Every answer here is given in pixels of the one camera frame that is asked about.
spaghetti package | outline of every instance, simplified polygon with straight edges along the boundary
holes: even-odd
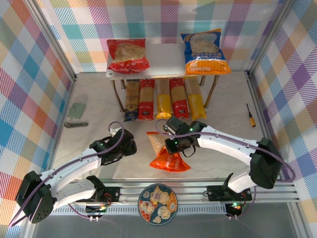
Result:
[[[118,73],[138,73],[149,68],[145,57],[145,39],[107,40],[113,59],[108,69]]]
[[[157,119],[172,117],[168,78],[155,80],[158,95]]]
[[[169,89],[174,116],[177,118],[189,118],[183,78],[170,79]]]
[[[188,104],[190,111],[192,112],[193,120],[197,118],[206,119],[206,112],[203,103],[203,98],[200,93],[198,78],[193,77],[184,77],[185,87],[188,96]]]
[[[179,153],[170,155],[165,147],[165,137],[158,132],[147,132],[157,157],[150,163],[150,167],[168,172],[185,172],[191,167],[186,164]]]
[[[219,48],[221,29],[181,36],[186,47],[186,75],[231,73],[228,62]]]
[[[139,120],[153,120],[155,79],[141,79]]]
[[[126,80],[124,121],[137,120],[139,115],[139,80]]]

white shelf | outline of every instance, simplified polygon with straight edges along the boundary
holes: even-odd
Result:
[[[140,79],[182,77],[185,75],[185,44],[146,44],[146,57],[150,68],[140,73],[123,74],[110,69],[106,71],[109,79]]]

decorative plate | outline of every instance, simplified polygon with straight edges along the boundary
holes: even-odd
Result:
[[[164,184],[156,183],[141,192],[138,208],[144,221],[153,226],[162,226],[174,218],[177,204],[174,191]]]

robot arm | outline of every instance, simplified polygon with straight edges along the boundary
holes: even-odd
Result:
[[[194,121],[188,125],[176,117],[169,119],[163,128],[170,135],[175,136],[173,139],[165,140],[166,148],[170,154],[183,152],[191,146],[203,147],[230,155],[249,166],[242,173],[228,176],[223,185],[223,190],[227,196],[230,197],[233,193],[240,193],[256,185],[267,189],[274,187],[282,164],[258,149],[263,148],[280,156],[269,139],[263,138],[260,142],[243,139],[220,132],[199,121]],[[195,134],[180,137],[193,132]]]
[[[105,186],[96,176],[89,176],[80,182],[71,182],[90,170],[119,161],[124,156],[135,154],[137,147],[134,137],[130,132],[124,130],[122,140],[114,149],[107,153],[81,159],[114,146],[119,141],[121,134],[122,130],[119,129],[114,136],[93,142],[89,148],[73,159],[79,159],[79,161],[71,166],[65,164],[59,168],[42,172],[40,175],[34,171],[29,172],[24,177],[15,199],[20,206],[39,184],[43,183],[49,176],[51,177],[36,191],[23,208],[23,212],[29,220],[32,223],[38,223],[54,209],[82,199],[96,199],[98,201],[104,199],[106,201],[107,198],[104,197]]]

plaid wall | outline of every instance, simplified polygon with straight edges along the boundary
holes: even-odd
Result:
[[[38,0],[71,63],[106,71],[107,39],[182,42],[180,33],[222,29],[233,70],[245,70],[285,0]]]
[[[15,238],[15,195],[46,169],[71,81],[23,0],[0,2],[0,237]]]
[[[297,0],[261,67],[258,94],[270,133],[296,173],[295,186],[317,237],[317,3]]]

